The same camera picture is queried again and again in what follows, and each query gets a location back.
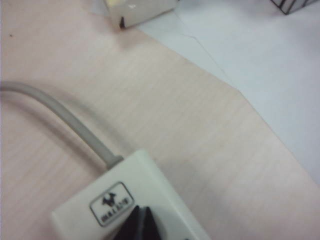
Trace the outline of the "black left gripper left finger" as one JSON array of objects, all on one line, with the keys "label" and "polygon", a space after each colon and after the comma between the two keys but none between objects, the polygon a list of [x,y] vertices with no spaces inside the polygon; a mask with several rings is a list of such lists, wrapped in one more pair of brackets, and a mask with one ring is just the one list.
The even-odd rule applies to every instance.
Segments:
[{"label": "black left gripper left finger", "polygon": [[113,239],[139,240],[139,217],[140,207],[136,205]]}]

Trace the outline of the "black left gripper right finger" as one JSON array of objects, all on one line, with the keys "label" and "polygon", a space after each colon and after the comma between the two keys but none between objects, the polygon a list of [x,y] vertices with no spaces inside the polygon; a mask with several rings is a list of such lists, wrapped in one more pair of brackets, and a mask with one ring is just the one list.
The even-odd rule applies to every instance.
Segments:
[{"label": "black left gripper right finger", "polygon": [[143,219],[143,239],[144,240],[161,240],[158,226],[149,207],[145,208]]}]

